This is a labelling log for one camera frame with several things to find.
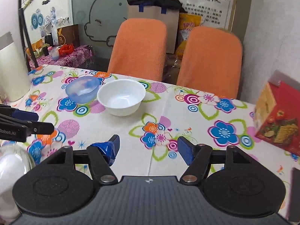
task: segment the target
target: floral tablecloth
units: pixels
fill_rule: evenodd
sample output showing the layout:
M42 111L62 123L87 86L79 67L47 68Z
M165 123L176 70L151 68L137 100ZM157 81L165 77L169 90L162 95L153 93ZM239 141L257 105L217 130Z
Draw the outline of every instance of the floral tablecloth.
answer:
M54 65L43 65L29 76L30 91L11 104L36 112L40 121L55 126L50 136L32 135L26 143L18 143L37 164L62 146L85 149L118 134L120 150L111 167L118 179L123 175L179 178L187 168L177 152L179 136L220 150L237 145L283 180L286 198L279 213L286 216L291 169L300 167L300 159L254 136L252 104L151 80ZM81 105L68 98L66 86L83 76L97 77L100 85L116 79L135 79L146 88L146 97L132 115L112 116L96 99ZM212 165L210 173L223 167ZM76 168L89 175L87 165Z
M78 67L91 57L92 51L88 46L79 46L75 48L74 52L72 52L70 55L60 57L57 61L53 61L50 54L48 56L41 56L37 58L37 64L39 66L48 64L66 67ZM29 65L31 69L35 68L34 62L32 60L30 60Z

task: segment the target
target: red box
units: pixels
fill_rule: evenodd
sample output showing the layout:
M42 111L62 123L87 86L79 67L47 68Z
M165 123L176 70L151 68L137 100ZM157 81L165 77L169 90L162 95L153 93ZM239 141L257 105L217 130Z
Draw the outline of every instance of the red box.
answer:
M300 155L300 84L275 71L255 106L256 137Z

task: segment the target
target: translucent blue bowl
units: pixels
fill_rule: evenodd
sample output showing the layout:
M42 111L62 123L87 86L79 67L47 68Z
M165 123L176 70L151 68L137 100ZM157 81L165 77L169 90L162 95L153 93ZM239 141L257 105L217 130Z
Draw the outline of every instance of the translucent blue bowl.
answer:
M100 81L97 78L84 76L69 83L66 93L72 101L86 104L96 98L99 86Z

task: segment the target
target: white wall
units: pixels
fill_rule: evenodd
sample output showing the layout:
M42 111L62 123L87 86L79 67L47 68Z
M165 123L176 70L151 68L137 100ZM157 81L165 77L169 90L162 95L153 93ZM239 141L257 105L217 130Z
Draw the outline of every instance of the white wall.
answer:
M42 5L43 1L45 0L33 0L33 2L24 11L26 26L31 43L35 43L41 39L39 28L33 31L30 29L31 16L36 12L37 9L40 9L44 18L46 16L50 16L51 7L55 7L55 14L57 18L65 18L70 16L69 0L50 0L48 4Z
M252 0L241 99L255 103L275 69L300 81L300 0Z
M0 0L0 36L11 32L20 55L24 56L19 31L18 0Z

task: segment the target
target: orange chair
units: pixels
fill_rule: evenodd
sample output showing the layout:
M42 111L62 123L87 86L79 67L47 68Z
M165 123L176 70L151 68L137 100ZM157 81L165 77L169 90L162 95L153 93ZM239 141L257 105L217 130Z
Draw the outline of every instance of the orange chair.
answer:
M156 19L127 19L118 31L108 72L161 81L167 28Z
M176 84L236 98L241 66L242 44L235 35L196 27L188 37Z

